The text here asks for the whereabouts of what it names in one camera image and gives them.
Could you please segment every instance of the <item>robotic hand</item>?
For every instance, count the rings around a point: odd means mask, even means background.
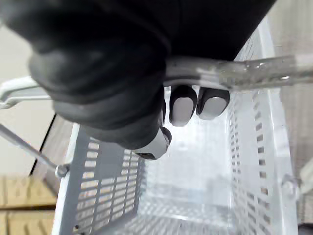
[[[0,15],[30,42],[32,78],[57,114],[96,139],[158,159],[171,142],[159,118],[167,57],[233,60],[273,3],[0,0]],[[170,122],[184,126],[195,110],[211,120],[228,103],[227,91],[201,88],[197,97],[191,87],[172,87]]]
[[[185,126],[194,111],[204,120],[212,120],[219,116],[229,104],[228,91],[200,88],[199,98],[190,86],[178,86],[171,88],[170,98],[170,123],[176,127]],[[172,136],[169,130],[162,127],[165,120],[165,102],[161,111],[160,128],[155,138],[146,146],[135,149],[139,156],[156,160],[166,153]]]

